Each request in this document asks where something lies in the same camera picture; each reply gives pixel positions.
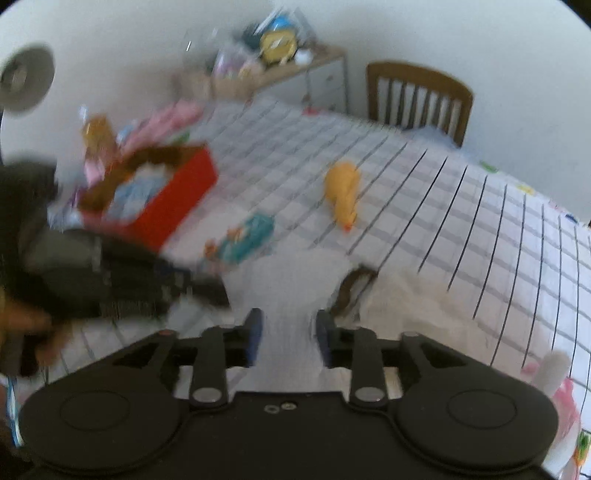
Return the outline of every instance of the white wall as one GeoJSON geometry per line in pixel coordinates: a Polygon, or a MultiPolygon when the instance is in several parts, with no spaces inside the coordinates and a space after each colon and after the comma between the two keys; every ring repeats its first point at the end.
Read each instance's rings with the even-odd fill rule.
{"type": "Polygon", "coordinates": [[[0,17],[0,64],[42,41],[54,51],[56,77],[36,110],[5,116],[3,154],[53,155],[67,176],[83,156],[81,104],[119,126],[143,118],[171,100],[188,28],[244,25],[270,10],[267,0],[21,0],[0,17]]]}
{"type": "MultiPolygon", "coordinates": [[[[365,65],[423,63],[462,79],[476,99],[465,146],[591,218],[591,30],[558,0],[281,0],[301,6],[350,53],[353,112],[366,112],[365,65]]],[[[244,25],[267,0],[21,0],[0,18],[0,63],[46,41],[56,54],[43,104],[2,126],[2,147],[80,161],[77,109],[113,123],[170,99],[185,30],[244,25]]]]}
{"type": "Polygon", "coordinates": [[[591,30],[558,0],[281,0],[349,50],[352,110],[365,66],[422,63],[475,93],[465,146],[591,218],[591,30]]]}

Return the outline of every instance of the rubber chicken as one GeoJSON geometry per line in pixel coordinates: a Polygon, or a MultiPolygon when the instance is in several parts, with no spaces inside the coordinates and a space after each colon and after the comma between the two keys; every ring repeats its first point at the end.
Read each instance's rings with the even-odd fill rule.
{"type": "Polygon", "coordinates": [[[357,192],[361,175],[349,161],[334,164],[324,178],[324,197],[333,204],[336,223],[349,232],[357,218],[357,192]]]}

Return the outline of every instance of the open box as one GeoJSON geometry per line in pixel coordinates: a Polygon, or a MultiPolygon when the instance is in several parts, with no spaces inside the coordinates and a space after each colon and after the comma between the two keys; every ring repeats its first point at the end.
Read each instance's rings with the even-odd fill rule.
{"type": "Polygon", "coordinates": [[[217,171],[205,144],[184,147],[148,147],[117,162],[105,179],[84,193],[78,207],[85,227],[122,236],[158,251],[187,214],[217,182],[217,171]],[[147,163],[174,170],[167,185],[131,223],[104,220],[115,191],[147,163]]]}

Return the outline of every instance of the drawer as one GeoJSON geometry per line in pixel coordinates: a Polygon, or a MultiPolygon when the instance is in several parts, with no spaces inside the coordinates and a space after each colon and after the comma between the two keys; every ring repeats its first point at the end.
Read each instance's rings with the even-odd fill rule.
{"type": "Polygon", "coordinates": [[[342,86],[327,92],[321,97],[317,98],[316,101],[312,101],[312,107],[319,110],[330,110],[336,113],[346,113],[346,99],[345,99],[345,87],[342,86]]]}
{"type": "Polygon", "coordinates": [[[270,96],[290,105],[308,105],[310,103],[305,73],[265,87],[257,92],[258,95],[270,96]]]}
{"type": "Polygon", "coordinates": [[[343,86],[345,84],[345,70],[342,59],[332,61],[322,67],[310,70],[308,72],[310,79],[310,94],[312,103],[327,92],[343,86]]]}

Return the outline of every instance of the plush toy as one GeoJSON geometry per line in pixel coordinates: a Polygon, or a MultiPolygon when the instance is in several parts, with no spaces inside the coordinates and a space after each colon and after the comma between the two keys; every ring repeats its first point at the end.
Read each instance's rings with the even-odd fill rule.
{"type": "Polygon", "coordinates": [[[346,232],[357,218],[360,178],[355,165],[348,161],[334,164],[324,178],[324,196],[333,204],[336,223],[346,232]]]}

